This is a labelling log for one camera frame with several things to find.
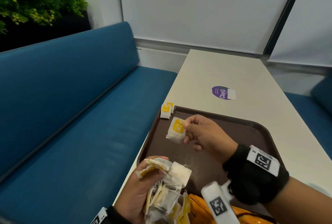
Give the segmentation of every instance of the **planter box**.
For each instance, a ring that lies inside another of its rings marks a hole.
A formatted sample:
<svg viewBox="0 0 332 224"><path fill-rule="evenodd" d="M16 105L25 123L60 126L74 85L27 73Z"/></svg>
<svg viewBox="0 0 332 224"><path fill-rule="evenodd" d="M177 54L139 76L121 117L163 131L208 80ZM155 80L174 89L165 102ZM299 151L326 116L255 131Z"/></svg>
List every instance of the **planter box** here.
<svg viewBox="0 0 332 224"><path fill-rule="evenodd" d="M0 34L0 52L90 30L87 12L82 11L82 15L84 17L64 15L53 26L42 26L32 21L16 25L5 19L8 32Z"/></svg>

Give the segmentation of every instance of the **forearm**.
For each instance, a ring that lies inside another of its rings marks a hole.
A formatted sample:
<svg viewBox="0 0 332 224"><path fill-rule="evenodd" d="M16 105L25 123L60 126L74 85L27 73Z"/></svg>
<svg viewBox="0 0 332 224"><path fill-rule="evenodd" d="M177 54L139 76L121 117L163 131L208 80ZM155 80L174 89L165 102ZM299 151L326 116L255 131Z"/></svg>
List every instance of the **forearm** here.
<svg viewBox="0 0 332 224"><path fill-rule="evenodd" d="M265 208L280 224L332 222L332 198L294 178Z"/></svg>

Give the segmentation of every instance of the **white table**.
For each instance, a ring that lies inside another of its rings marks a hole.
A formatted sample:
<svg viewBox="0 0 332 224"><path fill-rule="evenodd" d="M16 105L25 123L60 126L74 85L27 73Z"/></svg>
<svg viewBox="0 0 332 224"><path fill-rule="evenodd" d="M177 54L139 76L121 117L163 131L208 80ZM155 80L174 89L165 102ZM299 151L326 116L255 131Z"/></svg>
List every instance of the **white table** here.
<svg viewBox="0 0 332 224"><path fill-rule="evenodd" d="M234 89L237 100L214 96L215 86ZM259 59L190 50L165 101L260 123L290 175L332 195L332 160Z"/></svg>

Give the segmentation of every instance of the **blue upholstery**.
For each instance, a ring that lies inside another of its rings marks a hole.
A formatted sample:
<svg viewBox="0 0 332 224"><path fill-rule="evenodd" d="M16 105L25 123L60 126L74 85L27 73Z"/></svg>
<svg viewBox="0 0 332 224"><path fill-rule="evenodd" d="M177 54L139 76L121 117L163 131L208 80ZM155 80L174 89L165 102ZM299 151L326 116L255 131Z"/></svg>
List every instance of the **blue upholstery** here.
<svg viewBox="0 0 332 224"><path fill-rule="evenodd" d="M0 54L0 177L138 62L127 22Z"/></svg>
<svg viewBox="0 0 332 224"><path fill-rule="evenodd" d="M315 97L332 116L332 74L318 83L311 91L311 95Z"/></svg>
<svg viewBox="0 0 332 224"><path fill-rule="evenodd" d="M313 97L287 92L285 94L332 159L332 116Z"/></svg>
<svg viewBox="0 0 332 224"><path fill-rule="evenodd" d="M175 78L136 67L0 185L0 215L89 224L113 203Z"/></svg>

